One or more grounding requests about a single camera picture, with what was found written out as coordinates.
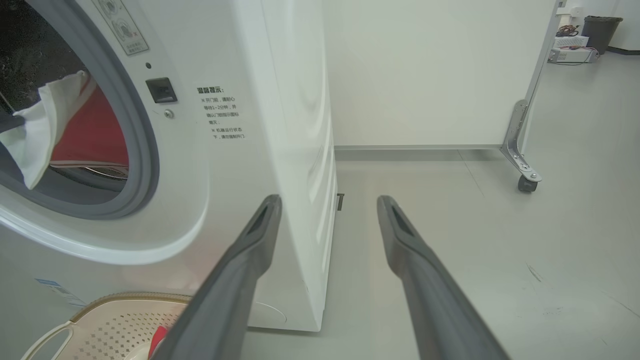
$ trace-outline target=metal bracket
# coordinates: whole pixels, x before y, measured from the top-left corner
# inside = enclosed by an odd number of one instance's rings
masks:
[[[526,100],[520,100],[516,102],[513,107],[513,113],[511,113],[511,121],[509,122],[509,129],[507,135],[504,137],[504,143],[500,148],[500,151],[509,159],[509,161],[515,166],[527,180],[539,182],[542,181],[540,174],[535,172],[532,167],[527,164],[520,149],[518,148],[518,137],[523,128],[524,117],[529,108],[529,103]]]

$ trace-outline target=metal leg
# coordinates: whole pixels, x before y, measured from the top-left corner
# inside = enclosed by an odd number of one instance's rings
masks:
[[[540,174],[527,164],[518,148],[518,137],[523,128],[522,125],[528,107],[529,104],[526,100],[516,102],[513,107],[513,113],[511,113],[511,122],[509,122],[507,135],[504,137],[504,143],[500,148],[500,151],[509,159],[513,166],[522,173],[520,181],[518,182],[518,189],[522,192],[535,191],[538,183],[542,181]]]

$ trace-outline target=trash can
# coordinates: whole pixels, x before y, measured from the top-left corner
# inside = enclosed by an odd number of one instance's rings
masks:
[[[585,17],[582,35],[589,37],[587,46],[594,47],[601,55],[604,54],[621,21],[621,17]]]

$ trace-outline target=laundry basket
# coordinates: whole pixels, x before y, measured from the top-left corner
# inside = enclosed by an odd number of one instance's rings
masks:
[[[117,293],[102,297],[42,336],[24,354],[30,360],[55,335],[68,331],[52,360],[146,360],[159,326],[171,327],[189,296]]]

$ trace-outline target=floor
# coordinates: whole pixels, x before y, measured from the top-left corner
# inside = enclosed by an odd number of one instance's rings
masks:
[[[251,329],[241,358],[418,359],[376,218],[376,198],[387,194],[513,359],[636,359],[639,94],[640,56],[607,53],[595,64],[545,65],[526,152],[544,181],[532,194],[516,189],[520,174],[498,151],[339,153],[345,196],[323,329]],[[47,296],[35,284],[21,288],[20,276],[0,277],[5,329],[24,334],[0,338],[7,359],[18,359],[73,313],[12,311],[10,301]]]

